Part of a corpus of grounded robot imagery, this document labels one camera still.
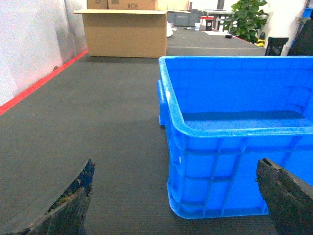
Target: potted plant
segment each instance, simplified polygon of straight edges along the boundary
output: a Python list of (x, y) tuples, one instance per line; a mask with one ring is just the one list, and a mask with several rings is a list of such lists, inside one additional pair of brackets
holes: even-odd
[[(266, 0), (239, 0), (233, 4), (233, 26), (230, 32), (248, 42), (256, 43), (259, 29), (266, 24), (268, 16), (260, 7), (267, 3)], [(229, 24), (225, 24), (224, 29), (228, 30), (229, 27)]]

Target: red floor stripe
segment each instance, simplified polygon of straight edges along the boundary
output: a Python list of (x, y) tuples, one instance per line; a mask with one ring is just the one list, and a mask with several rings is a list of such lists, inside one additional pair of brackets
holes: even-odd
[(27, 88), (25, 91), (21, 92), (20, 94), (18, 94), (16, 97), (14, 97), (13, 99), (9, 100), (8, 102), (6, 102), (5, 104), (3, 104), (2, 106), (0, 106), (0, 115), (4, 114), (6, 111), (8, 111), (9, 109), (11, 109), (14, 105), (18, 104), (19, 102), (21, 102), (23, 99), (25, 99), (26, 97), (28, 97), (30, 94), (32, 94), (35, 90), (37, 90), (39, 87), (43, 86), (45, 83), (47, 83), (48, 81), (50, 81), (52, 78), (54, 78), (56, 75), (58, 75), (60, 72), (62, 72), (63, 70), (65, 70), (67, 67), (69, 67), (70, 65), (72, 65), (73, 63), (75, 63), (77, 60), (79, 60), (80, 58), (82, 58), (84, 55), (86, 55), (88, 53), (88, 50), (83, 51), (82, 53), (80, 53), (79, 55), (75, 56), (73, 59), (69, 60), (68, 62), (66, 62), (65, 64), (63, 64), (62, 66), (60, 66), (58, 69), (56, 69), (55, 71), (53, 71), (52, 73), (48, 74), (46, 77), (38, 80), (37, 82), (35, 82), (33, 85), (31, 85), (29, 88)]

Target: desk surface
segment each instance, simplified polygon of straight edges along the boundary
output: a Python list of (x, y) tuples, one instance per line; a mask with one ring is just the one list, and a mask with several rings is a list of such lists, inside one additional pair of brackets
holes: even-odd
[(233, 15), (234, 12), (231, 10), (204, 10), (204, 12), (208, 14), (215, 14), (215, 15)]
[[(265, 52), (182, 28), (168, 46), (169, 55)], [(275, 234), (267, 216), (184, 220), (172, 213), (158, 79), (157, 59), (86, 55), (0, 116), (0, 228), (44, 214), (91, 158), (89, 235)]]

